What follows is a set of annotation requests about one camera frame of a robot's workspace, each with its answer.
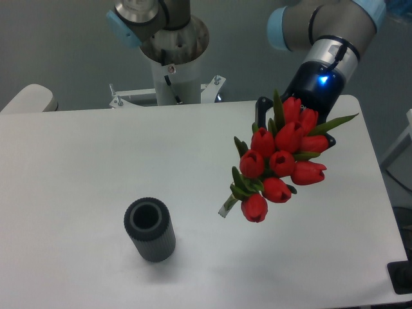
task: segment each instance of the black vase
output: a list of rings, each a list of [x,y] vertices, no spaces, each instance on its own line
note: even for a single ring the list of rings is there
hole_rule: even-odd
[[[173,253],[176,238],[169,209],[156,198],[133,202],[124,215],[124,227],[144,259],[161,262]]]

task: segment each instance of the screw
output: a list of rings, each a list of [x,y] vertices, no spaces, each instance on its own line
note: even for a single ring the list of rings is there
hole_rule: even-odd
[[[123,106],[122,99],[120,98],[120,95],[117,96],[117,105]]]
[[[221,78],[220,78],[219,75],[215,76],[215,77],[214,77],[214,84],[215,84],[215,85],[218,85],[220,80],[221,80]]]
[[[111,96],[114,98],[116,96],[116,91],[113,87],[113,84],[109,84],[109,88],[110,88]]]

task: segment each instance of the vase opening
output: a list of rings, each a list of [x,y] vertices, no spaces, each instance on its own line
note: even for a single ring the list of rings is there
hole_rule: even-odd
[[[159,221],[159,213],[151,204],[143,204],[136,209],[133,215],[134,224],[142,230],[154,227]]]

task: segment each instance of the light blue joint cap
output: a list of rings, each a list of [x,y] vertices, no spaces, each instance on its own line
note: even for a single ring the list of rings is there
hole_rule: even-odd
[[[142,45],[140,39],[126,26],[125,23],[113,11],[106,14],[111,31],[128,48],[136,48]]]
[[[285,38],[283,37],[283,12],[284,8],[278,8],[269,17],[267,25],[267,35],[270,45],[277,50],[289,50],[286,47]]]
[[[386,4],[384,0],[352,0],[363,8],[375,23],[376,29],[379,31],[382,23],[385,20]]]

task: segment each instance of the tulip bouquet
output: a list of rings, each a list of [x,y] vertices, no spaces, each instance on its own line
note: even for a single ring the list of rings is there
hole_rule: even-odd
[[[236,202],[241,201],[243,215],[251,222],[261,222],[268,212],[267,200],[285,203],[294,186],[281,178],[289,176],[296,185],[311,185],[324,180],[323,164],[311,162],[329,148],[325,134],[353,119],[356,115],[335,118],[317,125],[318,112],[302,106],[294,97],[282,103],[279,93],[274,95],[274,119],[268,129],[252,124],[250,149],[245,142],[234,137],[240,155],[240,172],[232,168],[232,194],[219,210],[226,218]]]

